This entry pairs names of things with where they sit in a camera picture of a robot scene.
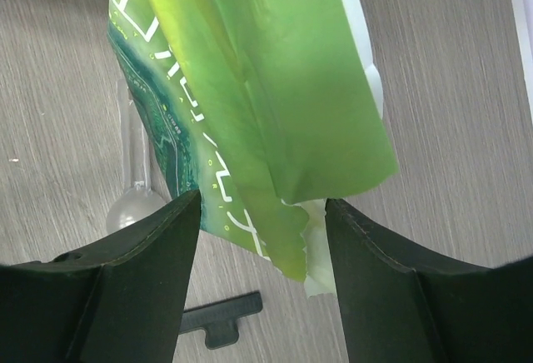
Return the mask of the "green litter bag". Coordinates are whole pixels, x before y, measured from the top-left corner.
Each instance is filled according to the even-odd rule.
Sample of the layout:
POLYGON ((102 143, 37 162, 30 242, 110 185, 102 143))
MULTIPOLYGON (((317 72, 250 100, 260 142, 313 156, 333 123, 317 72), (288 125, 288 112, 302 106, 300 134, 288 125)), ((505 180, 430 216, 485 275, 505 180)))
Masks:
POLYGON ((172 197, 332 294, 326 202, 397 172, 361 0, 109 0, 108 36, 172 197))

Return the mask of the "clear plastic scoop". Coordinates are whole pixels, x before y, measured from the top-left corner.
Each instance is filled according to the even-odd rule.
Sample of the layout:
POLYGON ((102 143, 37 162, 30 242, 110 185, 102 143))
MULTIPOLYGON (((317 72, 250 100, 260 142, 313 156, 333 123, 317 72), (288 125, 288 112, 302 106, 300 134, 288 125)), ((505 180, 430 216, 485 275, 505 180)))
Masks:
POLYGON ((106 217, 108 233, 150 216, 166 202, 152 189, 150 143, 127 82, 117 81, 117 105, 122 140, 123 192, 106 217))

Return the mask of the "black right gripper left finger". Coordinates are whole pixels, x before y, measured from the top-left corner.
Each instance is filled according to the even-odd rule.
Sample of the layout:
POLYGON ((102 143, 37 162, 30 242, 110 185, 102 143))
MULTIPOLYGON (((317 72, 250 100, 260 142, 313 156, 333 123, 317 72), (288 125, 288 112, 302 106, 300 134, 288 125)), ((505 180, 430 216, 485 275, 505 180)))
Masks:
POLYGON ((53 261, 3 266, 2 361, 172 361, 200 219, 189 191, 53 261))

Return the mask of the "black bag clip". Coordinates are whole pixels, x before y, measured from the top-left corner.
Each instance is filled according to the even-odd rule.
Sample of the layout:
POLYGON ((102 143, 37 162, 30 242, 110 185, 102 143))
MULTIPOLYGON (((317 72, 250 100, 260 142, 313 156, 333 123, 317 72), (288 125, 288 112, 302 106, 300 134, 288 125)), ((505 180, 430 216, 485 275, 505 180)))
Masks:
POLYGON ((262 309, 259 291, 197 306, 183 312, 179 335, 203 331, 205 347, 211 351, 231 346, 239 340, 237 322, 243 317, 260 313, 262 309))

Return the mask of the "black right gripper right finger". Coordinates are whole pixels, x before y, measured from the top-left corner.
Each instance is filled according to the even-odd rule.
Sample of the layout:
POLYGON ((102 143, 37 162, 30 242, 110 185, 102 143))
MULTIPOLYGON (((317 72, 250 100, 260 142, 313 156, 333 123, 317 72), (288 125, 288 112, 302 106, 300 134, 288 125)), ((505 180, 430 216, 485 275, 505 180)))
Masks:
POLYGON ((327 202, 326 230, 350 361, 531 361, 530 258, 459 261, 343 200, 327 202))

